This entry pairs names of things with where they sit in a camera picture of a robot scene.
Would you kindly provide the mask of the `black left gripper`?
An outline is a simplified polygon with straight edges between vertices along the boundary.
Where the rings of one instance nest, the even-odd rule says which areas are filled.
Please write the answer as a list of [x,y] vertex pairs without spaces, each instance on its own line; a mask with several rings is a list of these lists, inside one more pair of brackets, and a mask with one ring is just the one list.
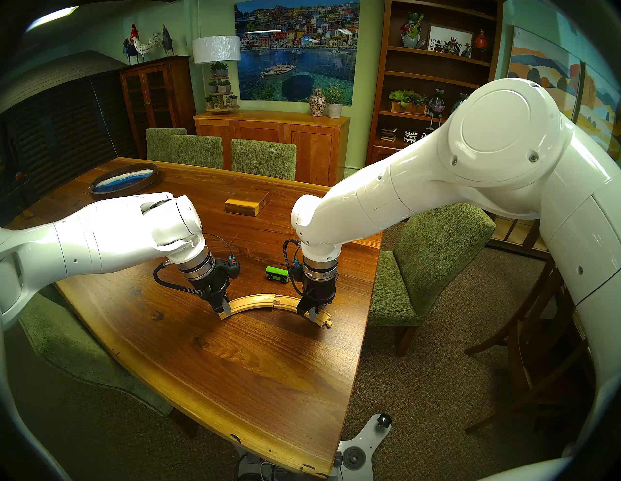
[[216,314],[232,315],[227,296],[230,286],[229,266],[215,266],[208,275],[193,280],[193,287],[199,291],[197,296],[209,302]]

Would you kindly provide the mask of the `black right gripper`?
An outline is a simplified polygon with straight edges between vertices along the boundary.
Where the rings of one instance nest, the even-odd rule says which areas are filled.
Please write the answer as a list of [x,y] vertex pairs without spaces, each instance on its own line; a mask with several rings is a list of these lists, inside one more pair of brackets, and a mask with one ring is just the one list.
[[297,304],[297,313],[308,317],[312,322],[317,318],[316,307],[319,306],[321,315],[331,315],[328,308],[336,294],[336,279],[317,281],[313,279],[302,280],[302,297]]

